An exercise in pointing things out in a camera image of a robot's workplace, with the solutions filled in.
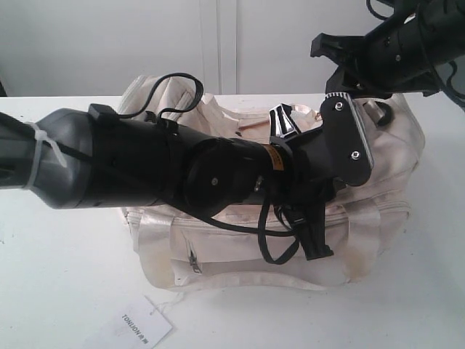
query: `black strap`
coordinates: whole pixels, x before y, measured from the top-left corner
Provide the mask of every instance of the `black strap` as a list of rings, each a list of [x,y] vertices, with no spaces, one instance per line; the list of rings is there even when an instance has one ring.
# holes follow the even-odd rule
[[[257,234],[259,240],[259,248],[260,252],[262,253],[263,259],[266,262],[268,262],[269,264],[282,265],[288,262],[297,253],[297,250],[299,249],[299,240],[296,236],[294,236],[296,240],[287,248],[287,250],[278,259],[274,260],[271,257],[270,251],[268,249],[267,234],[265,233],[270,205],[270,195],[268,195],[267,193],[264,197],[262,210],[260,211],[259,217],[259,232]]]

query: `white tag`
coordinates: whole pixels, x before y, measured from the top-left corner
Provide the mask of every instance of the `white tag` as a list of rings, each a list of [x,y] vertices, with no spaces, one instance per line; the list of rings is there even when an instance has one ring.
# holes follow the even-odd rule
[[[141,297],[89,337],[82,349],[151,349],[171,328],[153,305]]]

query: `orange label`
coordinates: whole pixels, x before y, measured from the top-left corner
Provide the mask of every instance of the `orange label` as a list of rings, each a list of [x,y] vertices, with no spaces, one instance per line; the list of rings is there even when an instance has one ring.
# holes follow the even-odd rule
[[[262,144],[262,145],[267,150],[268,154],[270,155],[271,163],[273,165],[273,169],[275,171],[284,171],[283,158],[281,158],[281,155],[275,149],[275,147],[273,147],[270,144]]]

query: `black cylindrical joint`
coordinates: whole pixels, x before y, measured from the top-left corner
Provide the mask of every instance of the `black cylindrical joint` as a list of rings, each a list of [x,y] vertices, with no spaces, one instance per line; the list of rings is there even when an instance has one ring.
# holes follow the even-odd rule
[[[433,0],[402,27],[366,47],[358,60],[363,75],[389,91],[465,55],[465,0]]]

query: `white bag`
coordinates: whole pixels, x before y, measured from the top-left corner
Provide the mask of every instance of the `white bag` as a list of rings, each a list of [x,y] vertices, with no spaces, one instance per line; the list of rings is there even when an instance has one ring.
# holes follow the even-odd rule
[[[140,76],[124,94],[119,113],[139,110],[158,78]],[[194,92],[183,79],[164,81],[156,91],[149,111],[165,107],[185,108]],[[368,100],[356,100],[362,111],[368,143],[374,159],[370,180],[348,187],[326,204],[325,241],[334,256],[307,261],[302,248],[284,265],[266,263],[253,234],[221,230],[170,206],[123,209],[134,250],[153,286],[190,291],[243,285],[292,286],[322,289],[366,276],[376,258],[403,231],[409,214],[404,189],[424,148],[424,135],[405,98],[394,95],[383,102],[394,111],[393,121],[377,127],[365,111]],[[319,114],[296,106],[293,114],[302,131],[321,125]],[[213,95],[204,95],[189,113],[164,117],[206,134],[243,137],[260,143],[269,141],[268,110],[236,113],[221,108]],[[144,119],[145,114],[136,117]],[[260,206],[229,206],[215,218],[229,224],[256,227]],[[267,228],[281,224],[270,214]],[[267,237],[274,256],[280,255],[294,238]]]

